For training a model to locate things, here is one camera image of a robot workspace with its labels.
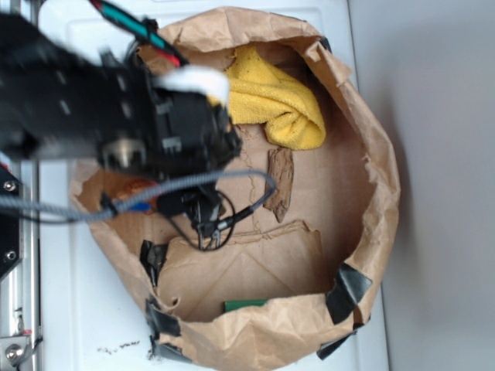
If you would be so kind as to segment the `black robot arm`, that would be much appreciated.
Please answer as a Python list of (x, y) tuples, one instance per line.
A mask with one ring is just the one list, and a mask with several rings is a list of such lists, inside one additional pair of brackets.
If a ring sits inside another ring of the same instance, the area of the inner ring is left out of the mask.
[(155, 76), (131, 55), (110, 52), (99, 63), (59, 46), (20, 15), (1, 16), (1, 151), (13, 161), (92, 158), (109, 171), (155, 183), (133, 198), (101, 198), (102, 210), (82, 214), (52, 206), (30, 209), (60, 214), (67, 223), (106, 220), (145, 199), (156, 199), (166, 218), (184, 214), (201, 250), (222, 247), (223, 231), (241, 220), (220, 216), (226, 201), (217, 180), (240, 154), (241, 140), (227, 112), (229, 86), (211, 102), (208, 79), (216, 70), (194, 66), (139, 21), (104, 1), (96, 9), (155, 49), (175, 68)]

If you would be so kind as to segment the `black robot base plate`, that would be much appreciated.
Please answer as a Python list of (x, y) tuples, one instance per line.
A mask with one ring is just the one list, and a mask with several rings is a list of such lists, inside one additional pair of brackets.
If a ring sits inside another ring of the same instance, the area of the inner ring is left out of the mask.
[[(19, 180), (1, 164), (1, 195), (19, 197)], [(1, 214), (1, 280), (3, 281), (22, 259), (20, 221)]]

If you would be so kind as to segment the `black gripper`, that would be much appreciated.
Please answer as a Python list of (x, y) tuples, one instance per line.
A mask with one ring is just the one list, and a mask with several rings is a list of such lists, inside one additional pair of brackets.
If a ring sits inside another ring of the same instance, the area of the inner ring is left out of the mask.
[(223, 219), (228, 198), (217, 189), (218, 175), (241, 151), (227, 112), (230, 84), (212, 68), (186, 65), (153, 76), (143, 69), (118, 71), (116, 103), (100, 128), (98, 161), (113, 171), (176, 187), (155, 196), (168, 221), (186, 215), (195, 247), (222, 247), (224, 230), (239, 220)]

